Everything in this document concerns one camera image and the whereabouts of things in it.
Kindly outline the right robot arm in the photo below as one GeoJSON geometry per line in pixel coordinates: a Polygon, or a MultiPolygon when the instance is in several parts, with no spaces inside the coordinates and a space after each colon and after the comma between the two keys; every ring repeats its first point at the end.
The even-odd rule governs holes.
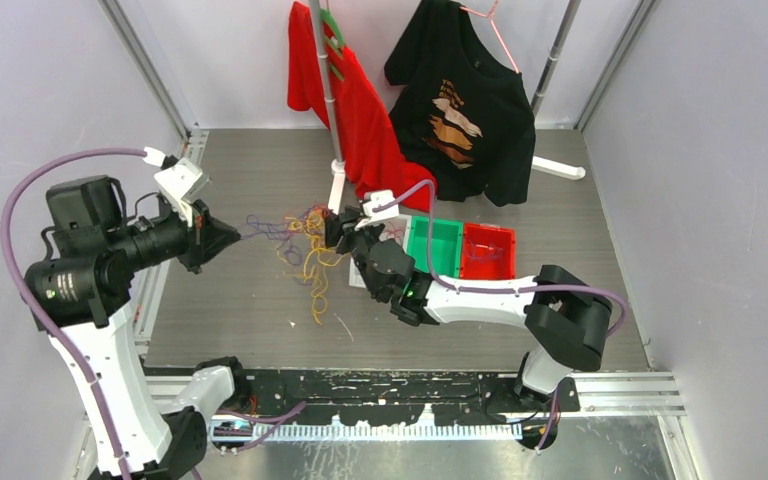
{"type": "Polygon", "coordinates": [[[601,369],[612,302],[568,270],[544,265],[535,276],[513,280],[462,280],[434,276],[360,209],[324,215],[325,244],[350,255],[370,297],[411,325],[482,322],[523,328],[537,342],[518,371],[515,396],[527,410],[542,409],[573,371],[601,369]]]}

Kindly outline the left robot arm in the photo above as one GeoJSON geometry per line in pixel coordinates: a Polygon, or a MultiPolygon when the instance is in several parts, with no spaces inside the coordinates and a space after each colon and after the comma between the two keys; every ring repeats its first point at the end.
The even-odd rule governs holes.
{"type": "Polygon", "coordinates": [[[47,253],[25,281],[59,329],[54,346],[72,343],[62,355],[95,432],[93,477],[179,479],[204,459],[211,417],[245,409],[252,388],[237,358],[220,357],[198,364],[178,396],[157,405],[129,321],[130,287],[136,273],[170,259],[199,273],[239,232],[202,201],[190,221],[160,199],[157,217],[128,224],[121,184],[106,175],[55,185],[46,201],[53,220],[47,253]]]}

